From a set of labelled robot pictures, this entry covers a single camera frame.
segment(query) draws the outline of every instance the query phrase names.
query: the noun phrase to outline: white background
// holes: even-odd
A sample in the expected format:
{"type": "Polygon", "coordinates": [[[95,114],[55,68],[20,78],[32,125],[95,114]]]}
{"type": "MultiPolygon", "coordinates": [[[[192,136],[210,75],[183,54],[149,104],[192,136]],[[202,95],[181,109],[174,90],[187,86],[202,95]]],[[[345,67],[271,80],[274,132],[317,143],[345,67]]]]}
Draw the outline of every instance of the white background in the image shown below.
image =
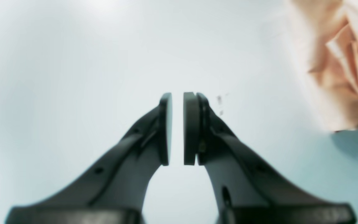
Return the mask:
{"type": "Polygon", "coordinates": [[[288,179],[358,215],[358,130],[320,124],[285,19],[281,0],[0,0],[0,224],[71,183],[165,92],[171,164],[149,183],[145,219],[212,224],[205,169],[182,165],[186,91],[288,179]]]}

